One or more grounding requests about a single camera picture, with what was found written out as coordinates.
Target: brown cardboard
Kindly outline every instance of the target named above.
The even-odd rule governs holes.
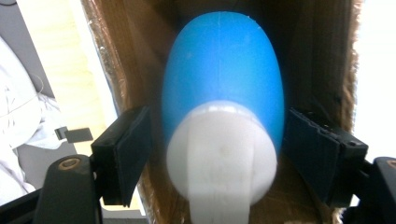
[[[169,50],[180,29],[200,14],[227,10],[249,15],[274,46],[286,106],[318,111],[350,129],[354,62],[350,49],[360,0],[81,1],[118,108],[151,106],[155,149],[138,185],[151,221],[190,223],[188,202],[167,176],[160,106]],[[322,223],[331,222],[331,216],[281,156],[276,181],[251,207],[249,221]]]

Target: blue object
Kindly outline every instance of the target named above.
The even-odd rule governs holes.
[[[163,82],[165,142],[196,106],[218,100],[251,110],[280,150],[284,101],[276,56],[262,28],[239,13],[202,15],[178,35]]]

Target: blue plastic bottle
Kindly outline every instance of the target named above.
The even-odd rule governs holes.
[[[283,126],[276,56],[262,28],[232,12],[178,35],[163,82],[167,168],[194,223],[248,223],[276,172]]]

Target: white nozzle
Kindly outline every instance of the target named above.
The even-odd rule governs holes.
[[[177,127],[167,168],[190,201],[193,223],[248,223],[250,206],[274,180],[276,152],[251,111],[216,101],[194,108]]]

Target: white plastic part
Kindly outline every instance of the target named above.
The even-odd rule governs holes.
[[[274,180],[276,152],[251,111],[213,101],[194,108],[179,124],[167,168],[175,188],[190,201],[193,223],[248,223],[250,206]]]

